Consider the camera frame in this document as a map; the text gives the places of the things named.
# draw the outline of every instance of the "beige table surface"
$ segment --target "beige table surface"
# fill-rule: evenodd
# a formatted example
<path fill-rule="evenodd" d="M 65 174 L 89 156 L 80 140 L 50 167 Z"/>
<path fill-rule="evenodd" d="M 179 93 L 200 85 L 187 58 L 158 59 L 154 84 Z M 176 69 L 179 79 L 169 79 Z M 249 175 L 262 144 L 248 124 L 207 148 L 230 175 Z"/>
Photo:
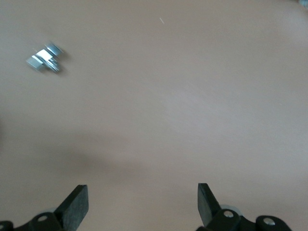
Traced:
<path fill-rule="evenodd" d="M 308 230 L 307 60 L 295 0 L 0 0 L 0 220 L 87 184 L 79 231 L 194 231 L 207 182 Z"/>

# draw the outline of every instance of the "screw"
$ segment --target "screw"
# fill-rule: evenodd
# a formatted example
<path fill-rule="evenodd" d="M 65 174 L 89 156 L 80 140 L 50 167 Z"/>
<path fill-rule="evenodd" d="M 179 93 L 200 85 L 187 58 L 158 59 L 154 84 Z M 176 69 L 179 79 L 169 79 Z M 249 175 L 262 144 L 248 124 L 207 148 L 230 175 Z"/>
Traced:
<path fill-rule="evenodd" d="M 264 218 L 263 221 L 264 221 L 264 223 L 267 224 L 267 225 L 275 225 L 275 222 L 273 221 L 273 219 Z"/>
<path fill-rule="evenodd" d="M 224 211 L 223 215 L 228 218 L 232 218 L 234 216 L 233 213 L 229 210 Z"/>

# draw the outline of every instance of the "silver metal part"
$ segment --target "silver metal part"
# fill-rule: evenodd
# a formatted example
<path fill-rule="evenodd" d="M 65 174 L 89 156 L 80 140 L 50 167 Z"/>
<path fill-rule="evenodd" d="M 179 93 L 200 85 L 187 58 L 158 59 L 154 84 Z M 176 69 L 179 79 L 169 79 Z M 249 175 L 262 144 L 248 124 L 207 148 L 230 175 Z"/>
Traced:
<path fill-rule="evenodd" d="M 275 225 L 275 222 L 271 218 L 264 218 L 263 221 L 267 225 Z"/>
<path fill-rule="evenodd" d="M 221 209 L 229 209 L 232 210 L 233 212 L 236 212 L 239 216 L 243 216 L 242 212 L 234 206 L 231 205 L 220 205 Z"/>
<path fill-rule="evenodd" d="M 53 72 L 58 72 L 60 71 L 60 67 L 56 58 L 62 53 L 56 45 L 50 43 L 46 45 L 45 49 L 42 49 L 27 59 L 27 63 L 38 71 L 47 67 Z"/>
<path fill-rule="evenodd" d="M 224 211 L 223 215 L 225 215 L 225 217 L 228 217 L 228 218 L 234 217 L 233 213 L 229 210 Z"/>
<path fill-rule="evenodd" d="M 45 67 L 44 63 L 35 55 L 32 55 L 29 59 L 27 59 L 27 63 L 37 70 L 41 70 Z"/>

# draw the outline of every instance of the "metal bolt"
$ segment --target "metal bolt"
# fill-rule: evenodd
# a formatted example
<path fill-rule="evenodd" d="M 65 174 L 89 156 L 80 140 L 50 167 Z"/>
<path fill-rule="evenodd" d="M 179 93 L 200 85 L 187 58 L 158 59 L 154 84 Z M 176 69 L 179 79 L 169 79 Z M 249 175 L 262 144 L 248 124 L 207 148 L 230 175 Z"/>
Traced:
<path fill-rule="evenodd" d="M 267 224 L 267 225 L 275 225 L 275 222 L 273 221 L 273 219 L 264 218 L 263 221 L 264 221 L 264 223 Z"/>
<path fill-rule="evenodd" d="M 232 218 L 234 216 L 233 213 L 229 210 L 224 211 L 223 215 L 228 218 Z"/>
<path fill-rule="evenodd" d="M 58 61 L 55 59 L 63 52 L 54 44 L 50 43 L 46 45 L 45 49 L 32 55 L 27 63 L 36 70 L 41 70 L 45 67 L 51 69 L 53 72 L 60 71 Z"/>

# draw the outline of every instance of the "black robot arm part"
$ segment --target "black robot arm part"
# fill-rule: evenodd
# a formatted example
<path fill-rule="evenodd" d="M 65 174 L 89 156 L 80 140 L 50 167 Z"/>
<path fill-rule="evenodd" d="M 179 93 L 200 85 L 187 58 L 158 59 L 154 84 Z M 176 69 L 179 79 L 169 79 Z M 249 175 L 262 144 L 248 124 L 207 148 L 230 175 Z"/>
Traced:
<path fill-rule="evenodd" d="M 76 231 L 88 209 L 88 188 L 78 185 L 53 213 L 41 213 L 17 228 L 0 221 L 0 231 Z M 273 216 L 260 216 L 253 223 L 232 209 L 222 209 L 205 183 L 198 185 L 198 209 L 204 226 L 197 231 L 291 231 Z"/>
<path fill-rule="evenodd" d="M 0 221 L 0 231 L 76 231 L 88 209 L 88 188 L 78 185 L 53 213 L 41 213 L 17 228 Z"/>
<path fill-rule="evenodd" d="M 205 183 L 198 185 L 198 210 L 204 227 L 197 231 L 291 231 L 273 216 L 259 216 L 253 223 L 231 209 L 222 209 Z"/>

